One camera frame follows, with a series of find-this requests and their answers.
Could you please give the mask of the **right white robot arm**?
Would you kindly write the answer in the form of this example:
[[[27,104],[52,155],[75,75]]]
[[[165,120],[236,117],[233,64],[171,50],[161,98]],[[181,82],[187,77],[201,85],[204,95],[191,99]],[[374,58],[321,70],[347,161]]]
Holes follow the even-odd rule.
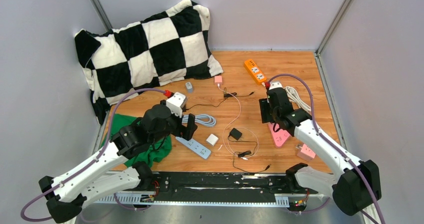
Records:
[[[372,160],[362,161],[339,146],[304,109],[294,109],[286,90],[272,86],[267,97],[259,100],[263,123],[272,123],[297,138],[330,168],[331,173],[299,163],[286,170],[286,188],[298,193],[312,189],[331,198],[346,215],[353,216],[382,197],[380,172]]]

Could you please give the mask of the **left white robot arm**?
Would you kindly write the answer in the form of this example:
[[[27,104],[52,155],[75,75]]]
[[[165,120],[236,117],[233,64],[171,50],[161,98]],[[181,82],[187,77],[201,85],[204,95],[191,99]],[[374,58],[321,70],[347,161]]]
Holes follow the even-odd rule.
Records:
[[[46,206],[52,219],[65,223],[93,202],[114,193],[139,188],[149,190],[154,175],[145,161],[135,162],[118,174],[104,177],[111,168],[123,164],[141,153],[154,148],[157,142],[169,135],[189,141],[198,128],[193,114],[188,114],[187,125],[183,117],[172,113],[164,104],[157,104],[142,117],[123,126],[103,148],[90,158],[55,178],[45,176],[39,180],[40,189],[53,191],[46,195]]]

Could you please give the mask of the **black tp-link power adapter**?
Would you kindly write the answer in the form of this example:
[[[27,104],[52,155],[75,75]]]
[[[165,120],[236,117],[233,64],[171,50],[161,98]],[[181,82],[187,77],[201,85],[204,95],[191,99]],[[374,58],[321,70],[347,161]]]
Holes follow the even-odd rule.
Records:
[[[243,136],[242,132],[237,128],[232,128],[230,130],[229,134],[228,134],[227,141],[229,143],[230,142],[234,142],[234,143],[254,143],[255,146],[254,146],[252,151],[247,150],[247,151],[244,151],[244,152],[233,152],[232,166],[239,171],[242,171],[244,173],[250,173],[250,174],[263,173],[263,172],[267,171],[271,167],[270,164],[268,164],[263,170],[255,171],[255,172],[250,172],[250,171],[244,170],[244,169],[239,168],[235,165],[236,158],[248,160],[249,157],[253,157],[254,155],[256,155],[256,153],[258,152],[259,147],[260,147],[259,139],[258,139],[258,137],[255,133],[253,133],[252,131],[250,131],[246,128],[241,128],[241,129],[244,129],[244,130],[247,130],[248,132],[251,132],[251,134],[253,134],[255,140],[254,141],[242,140],[242,136]]]

